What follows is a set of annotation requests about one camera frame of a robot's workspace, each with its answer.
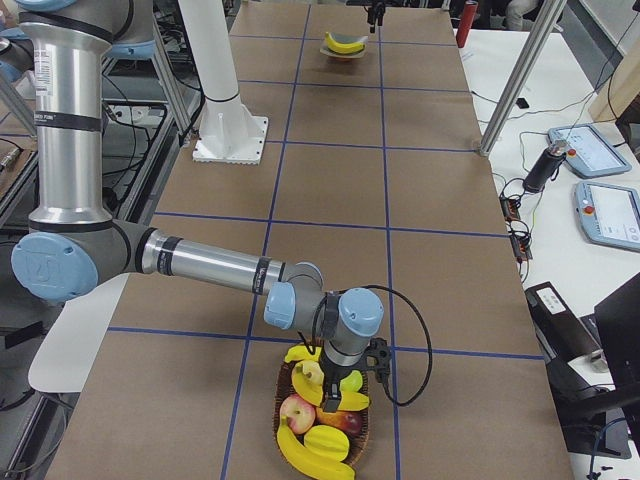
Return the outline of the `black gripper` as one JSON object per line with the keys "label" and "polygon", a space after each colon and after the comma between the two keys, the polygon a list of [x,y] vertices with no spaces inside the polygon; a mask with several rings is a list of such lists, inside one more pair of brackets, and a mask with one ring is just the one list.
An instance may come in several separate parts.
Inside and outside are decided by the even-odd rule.
{"label": "black gripper", "polygon": [[322,409],[328,413],[335,413],[342,401],[340,381],[352,370],[358,369],[336,365],[326,356],[320,357],[319,365],[324,372]]}

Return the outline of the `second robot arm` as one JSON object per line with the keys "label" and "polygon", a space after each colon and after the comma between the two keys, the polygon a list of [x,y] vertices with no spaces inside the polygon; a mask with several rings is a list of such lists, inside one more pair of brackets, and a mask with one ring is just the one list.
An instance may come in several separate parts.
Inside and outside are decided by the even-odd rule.
{"label": "second robot arm", "polygon": [[387,9],[386,0],[346,0],[347,6],[361,6],[367,13],[367,24],[371,33],[376,32],[377,27],[383,26],[384,15]]}

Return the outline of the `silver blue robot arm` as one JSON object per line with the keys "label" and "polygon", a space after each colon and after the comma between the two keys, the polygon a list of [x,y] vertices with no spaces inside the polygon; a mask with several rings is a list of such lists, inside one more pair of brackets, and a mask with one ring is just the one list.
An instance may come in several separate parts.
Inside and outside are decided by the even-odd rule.
{"label": "silver blue robot arm", "polygon": [[157,272],[266,297],[265,321],[310,335],[324,374],[306,399],[327,412],[366,400],[341,389],[373,350],[384,309],[359,287],[327,292],[312,264],[194,243],[120,221],[102,200],[102,61],[149,59],[156,50],[148,1],[23,1],[19,24],[33,45],[39,204],[11,264],[32,294],[55,302],[86,295],[123,273]]}

